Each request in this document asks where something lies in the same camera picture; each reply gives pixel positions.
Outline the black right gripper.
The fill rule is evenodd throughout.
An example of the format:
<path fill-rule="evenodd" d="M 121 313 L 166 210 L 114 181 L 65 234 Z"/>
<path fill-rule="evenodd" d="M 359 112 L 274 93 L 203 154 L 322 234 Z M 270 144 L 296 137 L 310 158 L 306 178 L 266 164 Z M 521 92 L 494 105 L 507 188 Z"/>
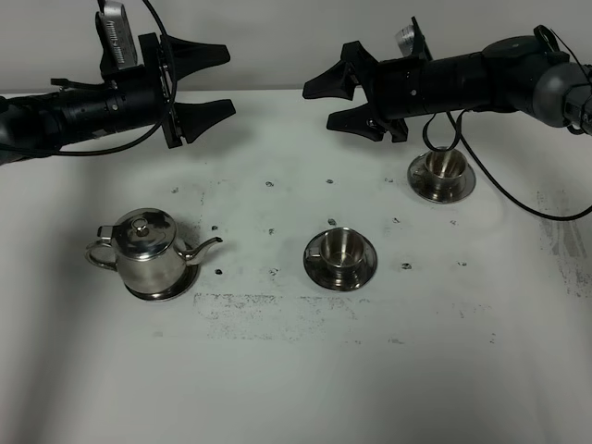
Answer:
<path fill-rule="evenodd" d="M 381 142 L 384 134 L 389 132 L 393 143 L 406 142 L 408 127 L 405 121 L 388 119 L 378 108 L 374 87 L 377 60 L 359 41 L 345 43 L 341 59 L 343 61 L 326 72 L 305 82 L 302 97 L 306 100 L 340 98 L 351 101 L 356 88 L 353 74 L 364 90 L 367 104 L 330 114 L 327 129 L 364 137 L 372 142 Z"/>

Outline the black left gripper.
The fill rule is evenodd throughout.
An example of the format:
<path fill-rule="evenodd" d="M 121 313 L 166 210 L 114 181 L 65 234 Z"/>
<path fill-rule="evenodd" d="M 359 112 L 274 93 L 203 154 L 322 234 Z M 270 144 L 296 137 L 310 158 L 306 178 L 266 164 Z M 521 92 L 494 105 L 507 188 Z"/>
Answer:
<path fill-rule="evenodd" d="M 224 44 L 196 43 L 172 36 L 167 41 L 175 69 L 207 69 L 230 61 L 228 48 Z M 155 33 L 141 34 L 139 43 L 143 61 L 139 128 L 157 123 L 163 117 L 165 107 L 170 105 L 161 129 L 167 147 L 172 149 L 193 143 L 214 125 L 236 114 L 234 104 L 229 99 L 203 104 L 173 105 L 163 44 Z"/>

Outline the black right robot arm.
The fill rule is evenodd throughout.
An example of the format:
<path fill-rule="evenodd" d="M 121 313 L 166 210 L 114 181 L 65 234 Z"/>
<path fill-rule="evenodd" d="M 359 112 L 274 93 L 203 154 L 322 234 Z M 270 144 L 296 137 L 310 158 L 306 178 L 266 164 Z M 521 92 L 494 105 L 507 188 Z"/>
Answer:
<path fill-rule="evenodd" d="M 442 59 L 432 57 L 417 22 L 396 40 L 402 56 L 383 61 L 358 41 L 346 43 L 336 65 L 304 84 L 308 100 L 351 100 L 363 89 L 366 104 L 331 114 L 328 130 L 404 142 L 408 117 L 473 111 L 523 112 L 573 134 L 591 131 L 591 67 L 571 60 L 544 26 Z"/>

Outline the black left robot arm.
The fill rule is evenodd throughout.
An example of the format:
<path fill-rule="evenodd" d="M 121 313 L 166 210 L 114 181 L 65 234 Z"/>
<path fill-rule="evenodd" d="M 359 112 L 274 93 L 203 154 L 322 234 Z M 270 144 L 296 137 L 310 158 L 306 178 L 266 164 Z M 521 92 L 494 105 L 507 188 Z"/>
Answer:
<path fill-rule="evenodd" d="M 230 60 L 224 44 L 194 43 L 174 37 L 163 45 L 153 33 L 139 38 L 142 64 L 118 69 L 104 54 L 101 84 L 54 79 L 57 91 L 1 100 L 1 162 L 46 158 L 63 147 L 158 125 L 168 148 L 191 144 L 205 131 L 236 112 L 229 99 L 202 104 L 175 103 L 166 80 Z"/>

